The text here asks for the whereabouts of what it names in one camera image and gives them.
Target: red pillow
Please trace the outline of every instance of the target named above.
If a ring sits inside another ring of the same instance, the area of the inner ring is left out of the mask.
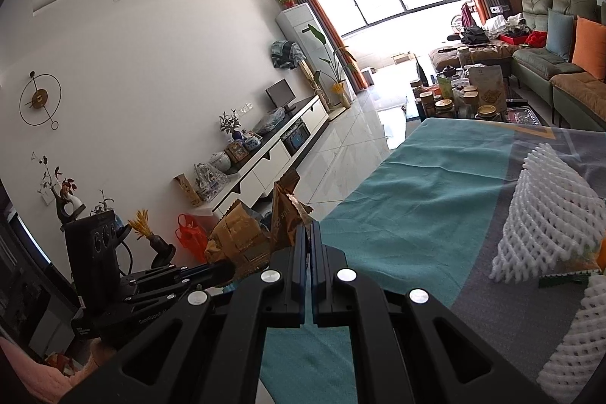
[[[546,31],[533,31],[528,38],[526,43],[533,49],[542,49],[547,45],[547,32]]]

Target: orange cushion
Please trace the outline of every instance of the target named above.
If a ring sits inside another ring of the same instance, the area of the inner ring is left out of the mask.
[[[585,69],[595,79],[606,76],[606,27],[579,18],[576,25],[575,54],[572,63]]]

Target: brown paper bag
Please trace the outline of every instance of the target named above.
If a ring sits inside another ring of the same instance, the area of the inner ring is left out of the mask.
[[[500,66],[471,66],[469,82],[478,88],[480,106],[494,105],[497,112],[507,110],[507,96]]]
[[[295,169],[287,171],[273,185],[272,228],[270,244],[272,252],[293,246],[297,226],[301,223],[309,228],[313,208],[302,204],[295,197],[295,187],[301,180]]]
[[[204,255],[210,264],[229,259],[236,267],[233,279],[242,279],[269,263],[269,235],[237,200],[213,228]]]

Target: foam fruit net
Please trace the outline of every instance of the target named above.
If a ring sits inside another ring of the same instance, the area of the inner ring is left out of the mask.
[[[524,160],[490,278],[540,276],[559,259],[598,249],[605,233],[604,201],[550,145],[541,144]]]
[[[539,372],[538,384],[561,404],[581,392],[606,353],[606,276],[590,276],[570,330]]]

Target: red plastic bag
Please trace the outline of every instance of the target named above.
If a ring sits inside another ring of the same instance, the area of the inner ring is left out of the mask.
[[[206,264],[204,251],[208,243],[208,237],[191,214],[180,214],[177,218],[179,228],[175,235],[183,247],[193,254],[200,264]]]

